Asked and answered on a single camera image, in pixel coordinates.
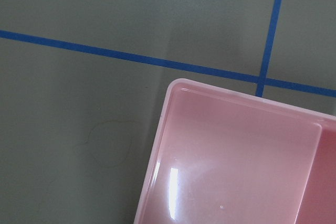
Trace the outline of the pink plastic bin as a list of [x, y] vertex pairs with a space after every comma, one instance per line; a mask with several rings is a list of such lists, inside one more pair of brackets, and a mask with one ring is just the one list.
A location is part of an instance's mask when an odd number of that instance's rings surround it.
[[335, 223], [335, 117], [174, 80], [134, 221]]

